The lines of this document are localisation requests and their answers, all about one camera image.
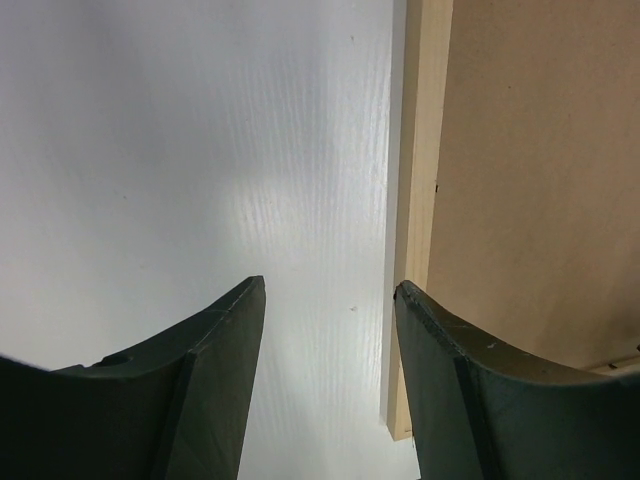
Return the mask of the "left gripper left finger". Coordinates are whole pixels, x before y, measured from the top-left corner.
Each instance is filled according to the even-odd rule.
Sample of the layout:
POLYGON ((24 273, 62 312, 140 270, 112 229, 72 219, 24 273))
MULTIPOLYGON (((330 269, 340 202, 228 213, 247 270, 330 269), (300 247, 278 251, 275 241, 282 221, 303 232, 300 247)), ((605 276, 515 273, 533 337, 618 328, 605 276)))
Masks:
POLYGON ((252 276, 85 367, 1 361, 5 479, 234 479, 265 316, 252 276))

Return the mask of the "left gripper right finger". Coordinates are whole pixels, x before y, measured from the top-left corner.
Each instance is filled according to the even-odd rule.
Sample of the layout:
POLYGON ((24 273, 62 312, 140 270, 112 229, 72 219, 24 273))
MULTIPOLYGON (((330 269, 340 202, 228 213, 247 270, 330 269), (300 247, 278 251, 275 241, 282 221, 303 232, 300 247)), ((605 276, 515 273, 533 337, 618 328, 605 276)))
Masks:
POLYGON ((639 363, 596 371, 518 349, 415 284, 394 293, 424 479, 635 479, 639 363))

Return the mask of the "light wooden picture frame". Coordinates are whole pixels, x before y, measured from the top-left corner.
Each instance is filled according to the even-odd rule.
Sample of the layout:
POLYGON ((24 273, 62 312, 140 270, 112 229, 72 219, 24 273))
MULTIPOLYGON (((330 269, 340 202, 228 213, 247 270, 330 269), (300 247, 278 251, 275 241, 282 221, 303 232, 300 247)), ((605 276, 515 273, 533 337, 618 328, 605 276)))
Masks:
POLYGON ((490 334, 639 369, 639 5, 405 1, 394 282, 490 334))

